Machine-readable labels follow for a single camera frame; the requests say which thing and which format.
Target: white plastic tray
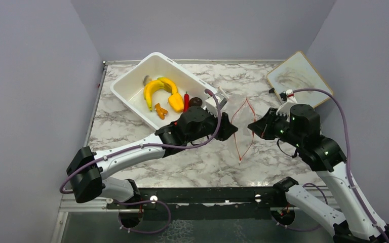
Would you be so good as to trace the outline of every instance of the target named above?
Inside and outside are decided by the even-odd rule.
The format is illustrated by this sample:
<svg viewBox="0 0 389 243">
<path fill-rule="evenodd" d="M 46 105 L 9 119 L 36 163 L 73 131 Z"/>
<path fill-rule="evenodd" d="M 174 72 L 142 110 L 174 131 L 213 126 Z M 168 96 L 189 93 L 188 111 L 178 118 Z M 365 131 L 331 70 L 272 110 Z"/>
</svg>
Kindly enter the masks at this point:
<svg viewBox="0 0 389 243">
<path fill-rule="evenodd" d="M 165 116 L 165 119 L 160 119 L 154 109 L 153 111 L 148 109 L 143 98 L 144 86 L 142 85 L 142 81 L 146 75 L 149 75 L 153 80 L 158 77 L 168 77 L 177 85 L 178 92 L 182 97 L 184 97 L 185 92 L 187 92 L 190 98 L 199 97 L 204 103 L 209 97 L 205 94 L 205 89 L 211 90 L 214 94 L 217 93 L 215 88 L 162 53 L 151 53 L 132 70 L 117 78 L 111 84 L 111 91 L 121 99 L 129 109 L 155 130 L 177 120 L 181 113 L 176 113 L 171 108 L 168 103 L 168 98 L 171 94 L 165 90 L 155 92 L 152 97 L 153 106 L 160 103 L 160 106 L 169 112 Z"/>
</svg>

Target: ziplock bag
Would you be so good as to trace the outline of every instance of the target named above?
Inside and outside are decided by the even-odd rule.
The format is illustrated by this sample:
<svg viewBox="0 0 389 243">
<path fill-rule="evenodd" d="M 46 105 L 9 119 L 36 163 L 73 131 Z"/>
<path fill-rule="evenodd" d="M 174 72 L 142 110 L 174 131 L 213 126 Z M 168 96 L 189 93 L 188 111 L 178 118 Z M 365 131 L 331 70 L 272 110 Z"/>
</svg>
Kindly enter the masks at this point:
<svg viewBox="0 0 389 243">
<path fill-rule="evenodd" d="M 256 113 L 249 98 L 240 95 L 231 95 L 226 106 L 230 123 L 238 128 L 238 131 L 227 140 L 227 147 L 240 163 L 254 141 L 254 133 L 247 126 L 256 121 Z"/>
</svg>

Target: marble countertop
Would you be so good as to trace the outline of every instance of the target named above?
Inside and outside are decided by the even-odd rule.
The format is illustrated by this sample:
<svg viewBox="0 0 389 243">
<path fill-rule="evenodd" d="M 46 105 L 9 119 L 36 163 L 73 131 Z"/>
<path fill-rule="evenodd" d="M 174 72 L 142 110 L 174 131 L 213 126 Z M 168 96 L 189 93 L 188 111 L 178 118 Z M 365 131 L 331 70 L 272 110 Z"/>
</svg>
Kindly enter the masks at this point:
<svg viewBox="0 0 389 243">
<path fill-rule="evenodd" d="M 135 65 L 109 65 L 93 122 L 89 146 L 92 150 L 119 147 L 154 132 L 131 112 L 110 90 L 111 83 Z M 182 64 L 213 87 L 222 87 L 228 94 L 248 97 L 257 118 L 280 101 L 269 94 L 266 75 L 277 64 Z M 271 186 L 291 176 L 303 184 L 324 185 L 320 178 L 299 158 L 284 155 L 275 141 L 255 136 L 253 145 L 239 162 L 228 150 L 227 142 L 211 141 L 199 149 L 182 151 L 162 159 L 150 160 L 113 175 L 118 179 L 133 179 L 138 187 L 220 187 Z M 282 149 L 292 154 L 287 144 Z"/>
</svg>

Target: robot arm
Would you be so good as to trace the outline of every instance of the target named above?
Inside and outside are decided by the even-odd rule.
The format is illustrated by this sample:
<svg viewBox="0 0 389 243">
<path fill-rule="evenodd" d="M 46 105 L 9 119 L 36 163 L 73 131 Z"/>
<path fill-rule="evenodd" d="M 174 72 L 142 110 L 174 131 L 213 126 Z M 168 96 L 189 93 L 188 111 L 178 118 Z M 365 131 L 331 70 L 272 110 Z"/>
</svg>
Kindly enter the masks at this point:
<svg viewBox="0 0 389 243">
<path fill-rule="evenodd" d="M 230 123 L 225 112 L 218 116 L 225 98 L 219 95 L 213 97 L 216 99 L 213 100 L 215 105 L 211 97 L 206 101 L 206 109 L 190 107 L 177 121 L 137 142 L 96 152 L 92 152 L 90 147 L 81 148 L 66 170 L 76 202 L 85 203 L 98 196 L 122 202 L 138 201 L 140 195 L 133 180 L 118 180 L 110 176 L 144 161 L 181 152 L 187 143 L 213 135 L 217 126 L 219 128 L 214 138 L 227 140 L 238 128 Z"/>
<path fill-rule="evenodd" d="M 377 222 L 376 225 L 363 210 L 353 188 L 349 185 L 345 155 L 334 140 L 320 134 L 320 116 L 311 106 L 294 103 L 289 114 L 288 116 L 275 108 L 270 108 L 262 119 L 249 124 L 248 128 L 265 140 L 279 138 L 296 147 L 299 157 L 328 186 L 345 217 L 335 214 L 327 205 L 320 206 L 323 203 L 316 201 L 312 196 L 305 196 L 306 192 L 298 185 L 285 188 L 287 200 L 319 221 L 336 238 L 335 242 L 384 242 L 377 226 L 389 238 L 389 224 L 374 212 L 359 190 L 364 204 Z"/>
</svg>

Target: gray wall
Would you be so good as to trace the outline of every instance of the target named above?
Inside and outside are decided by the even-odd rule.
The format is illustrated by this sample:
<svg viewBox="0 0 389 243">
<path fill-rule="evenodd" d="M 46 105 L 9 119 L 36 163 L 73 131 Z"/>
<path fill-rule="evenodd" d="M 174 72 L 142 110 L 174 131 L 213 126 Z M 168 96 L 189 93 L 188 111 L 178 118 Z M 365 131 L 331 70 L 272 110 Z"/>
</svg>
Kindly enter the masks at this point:
<svg viewBox="0 0 389 243">
<path fill-rule="evenodd" d="M 0 242 L 49 242 L 101 59 L 69 0 L 0 1 Z"/>
<path fill-rule="evenodd" d="M 335 0 L 72 0 L 100 56 L 285 59 L 307 51 Z"/>
<path fill-rule="evenodd" d="M 338 0 L 307 55 L 345 110 L 355 178 L 389 223 L 389 1 Z M 333 102 L 319 111 L 344 146 Z"/>
</svg>

